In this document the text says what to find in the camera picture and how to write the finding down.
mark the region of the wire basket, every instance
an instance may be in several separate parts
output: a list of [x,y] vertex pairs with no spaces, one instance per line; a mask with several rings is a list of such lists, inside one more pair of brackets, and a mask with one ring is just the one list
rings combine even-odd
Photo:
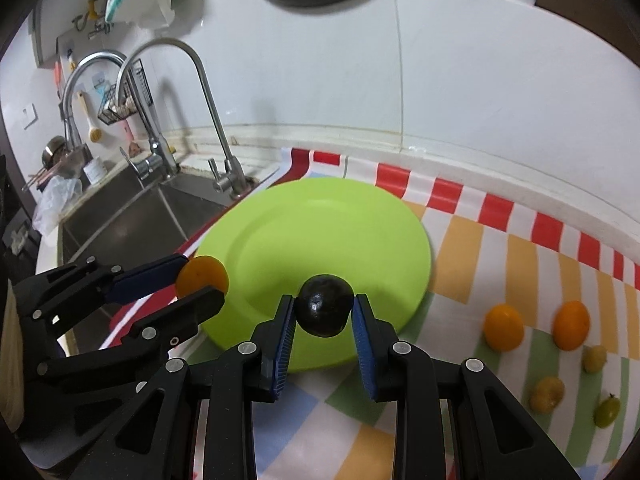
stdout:
[[[137,59],[132,64],[130,70],[133,73],[133,79],[138,86],[140,98],[146,102],[147,106],[151,106],[154,103],[154,100],[151,97],[151,90],[149,89],[149,83],[146,80],[145,68],[142,66],[142,61]],[[136,113],[138,109],[133,101],[131,88],[127,81],[124,82],[124,96],[124,103],[119,105],[116,100],[116,85],[111,85],[111,87],[102,96],[98,119],[109,126],[110,124],[117,123]]]

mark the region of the kitchen sink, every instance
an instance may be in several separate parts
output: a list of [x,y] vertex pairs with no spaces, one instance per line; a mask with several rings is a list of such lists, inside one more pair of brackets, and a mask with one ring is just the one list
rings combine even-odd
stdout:
[[[103,265],[132,269],[175,252],[231,203],[205,176],[179,173],[141,184],[127,167],[63,221],[59,264],[94,256]],[[80,353],[100,348],[120,307],[107,304],[75,326]]]

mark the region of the wall outlet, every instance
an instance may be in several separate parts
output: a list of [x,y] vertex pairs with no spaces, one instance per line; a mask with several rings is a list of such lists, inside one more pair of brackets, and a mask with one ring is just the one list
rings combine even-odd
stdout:
[[30,124],[33,124],[37,120],[36,108],[33,106],[33,103],[29,103],[22,109],[22,119],[20,120],[22,128],[26,130]]

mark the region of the small yellow fruit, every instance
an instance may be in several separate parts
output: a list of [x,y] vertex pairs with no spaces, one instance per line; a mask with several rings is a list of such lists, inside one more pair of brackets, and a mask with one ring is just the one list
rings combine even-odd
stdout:
[[564,383],[557,377],[540,379],[529,397],[529,407],[536,413],[551,413],[564,397]]
[[524,323],[520,313],[505,303],[494,306],[484,316],[484,339],[496,352],[508,352],[524,339]]
[[567,301],[554,319],[554,342],[559,349],[570,352],[584,343],[589,335],[591,318],[581,301]]
[[212,256],[198,256],[189,260],[175,280],[175,295],[178,299],[211,285],[223,294],[229,290],[229,276],[225,266]]
[[585,348],[582,354],[582,367],[588,374],[594,374],[602,370],[607,362],[607,349],[602,345]]

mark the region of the wall tile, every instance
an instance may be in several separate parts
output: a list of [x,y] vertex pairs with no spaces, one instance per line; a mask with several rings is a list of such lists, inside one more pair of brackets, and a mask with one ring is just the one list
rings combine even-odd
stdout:
[[403,135],[535,168],[640,219],[640,70],[507,0],[398,0]]
[[[0,81],[4,126],[15,160],[25,180],[28,180],[29,174],[42,167],[42,150],[46,143],[51,137],[64,132],[53,70],[36,68],[27,22],[22,24],[0,60]],[[20,122],[21,114],[30,103],[35,106],[38,119],[25,130]],[[31,190],[37,199],[40,192]]]
[[[163,35],[205,63],[224,124],[330,124],[400,132],[394,0],[292,10],[266,0],[186,0]],[[150,52],[164,127],[209,126],[193,65],[176,48]]]

